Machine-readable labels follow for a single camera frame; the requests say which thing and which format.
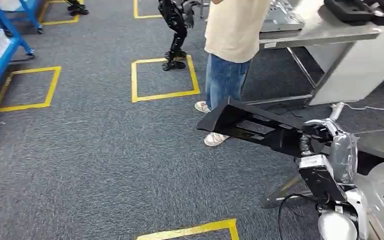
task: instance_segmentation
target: metal frame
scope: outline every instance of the metal frame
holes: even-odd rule
[[[25,2],[25,1],[23,1],[23,0],[19,0],[19,2],[21,3],[21,7],[23,8],[23,10],[15,10],[15,11],[9,11],[10,13],[12,13],[12,12],[24,12],[26,15],[27,15],[27,17],[24,17],[24,18],[13,18],[13,19],[11,19],[12,21],[30,21],[33,25],[34,25],[34,27],[37,29],[37,31],[39,32],[39,33],[43,33],[42,32],[42,29],[43,29],[43,27],[42,27],[42,25],[38,22],[38,20],[36,19],[36,17],[35,17],[35,13],[34,13],[34,11],[35,11],[35,7],[38,5],[38,2],[35,2],[34,4],[32,4],[32,6],[34,7],[33,9],[30,9],[29,8],[29,6],[27,5],[27,3]]]
[[[305,100],[304,105],[308,106],[310,104],[311,99],[313,99],[313,97],[317,94],[317,92],[323,87],[323,85],[325,85],[325,83],[328,81],[329,77],[332,75],[332,73],[337,68],[337,66],[342,62],[342,60],[345,58],[345,56],[348,54],[348,52],[354,46],[354,44],[355,44],[355,41],[347,43],[347,46],[346,46],[345,50],[343,51],[343,53],[333,62],[332,66],[329,68],[329,70],[318,81],[314,81],[314,79],[310,76],[306,67],[303,65],[303,63],[300,61],[300,59],[294,53],[294,51],[289,46],[286,47],[286,50],[289,52],[289,54],[292,56],[293,60],[296,62],[296,64],[299,66],[299,68],[303,72],[305,79],[310,83],[310,85],[312,87],[311,92],[308,94],[304,94],[304,95],[276,97],[276,98],[268,98],[268,99],[262,99],[262,100],[253,100],[253,101],[247,101],[245,103],[250,104],[250,105],[259,105],[259,104],[281,103],[281,102],[293,101],[293,100]],[[251,67],[252,67],[252,62],[251,62],[251,65],[249,66],[248,71],[251,70]],[[243,89],[243,86],[245,85],[247,79],[248,79],[248,73],[246,74],[245,80],[243,81],[242,89]]]
[[[19,44],[28,54],[33,54],[34,50],[27,44],[21,34],[17,31],[11,21],[5,16],[4,11],[0,9],[0,22],[11,32],[12,36],[19,41]]]

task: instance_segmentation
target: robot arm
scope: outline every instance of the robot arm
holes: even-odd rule
[[[368,201],[355,181],[357,173],[367,175],[384,163],[384,152],[357,145],[357,138],[329,118],[303,125],[230,98],[208,113],[197,128],[295,157],[313,197],[326,200],[318,208],[322,239],[368,239]]]
[[[190,29],[195,25],[193,7],[199,5],[200,3],[195,0],[185,0],[182,3],[184,24]]]

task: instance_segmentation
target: humanoid robot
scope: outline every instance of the humanoid robot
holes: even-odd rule
[[[65,0],[69,6],[67,7],[67,10],[70,12],[71,16],[76,15],[88,15],[89,11],[86,9],[86,6],[84,4],[80,4],[78,0]]]
[[[159,12],[168,27],[174,31],[173,42],[168,52],[165,53],[167,62],[162,65],[164,71],[186,67],[185,63],[176,60],[186,58],[187,54],[182,51],[182,45],[188,35],[187,28],[194,27],[194,10],[192,8],[199,4],[195,0],[158,0]]]

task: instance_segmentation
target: blue jeans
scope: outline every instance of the blue jeans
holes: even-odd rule
[[[212,111],[225,98],[241,100],[241,87],[250,62],[235,63],[210,54],[206,66],[206,104]]]

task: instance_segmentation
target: yellow floor marking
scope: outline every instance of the yellow floor marking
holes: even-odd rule
[[[43,6],[42,11],[40,12],[39,18],[37,19],[40,24],[42,25],[56,25],[56,24],[73,24],[77,23],[79,21],[79,15],[75,15],[73,19],[71,20],[64,20],[64,21],[43,21],[45,17],[46,10],[49,6],[49,4],[62,4],[66,3],[64,0],[49,0],[45,2],[45,5]]]
[[[138,64],[147,64],[147,63],[158,63],[165,62],[165,58],[153,58],[153,59],[143,59],[136,60],[131,63],[131,102],[136,103],[139,101],[148,101],[148,100],[157,100],[157,99],[166,99],[166,98],[175,98],[183,97],[194,94],[200,94],[200,86],[198,85],[197,74],[195,73],[194,62],[190,55],[186,56],[187,65],[189,67],[190,79],[192,80],[193,90],[189,91],[179,91],[172,92],[167,94],[157,94],[151,96],[138,96]]]
[[[136,240],[167,240],[195,234],[202,234],[222,229],[229,229],[231,240],[239,240],[238,230],[236,228],[236,219],[209,222],[203,225],[172,230],[161,231],[148,235],[139,236]]]
[[[135,19],[154,19],[154,18],[162,18],[163,16],[161,16],[161,15],[139,16],[138,0],[133,0],[133,17]]]
[[[49,89],[48,89],[48,92],[47,92],[47,95],[45,98],[45,102],[35,103],[35,104],[26,104],[26,105],[0,107],[0,113],[17,111],[17,110],[33,109],[33,108],[49,107],[51,105],[52,97],[54,96],[55,88],[57,87],[58,78],[60,77],[60,72],[61,72],[60,66],[51,66],[51,67],[13,71],[6,78],[5,83],[2,86],[2,89],[0,90],[0,105],[1,105],[2,101],[4,100],[5,93],[7,93],[7,90],[10,87],[10,83],[13,80],[14,75],[49,72],[49,71],[53,71],[53,76],[52,76],[52,80],[50,82],[50,86],[49,86]]]

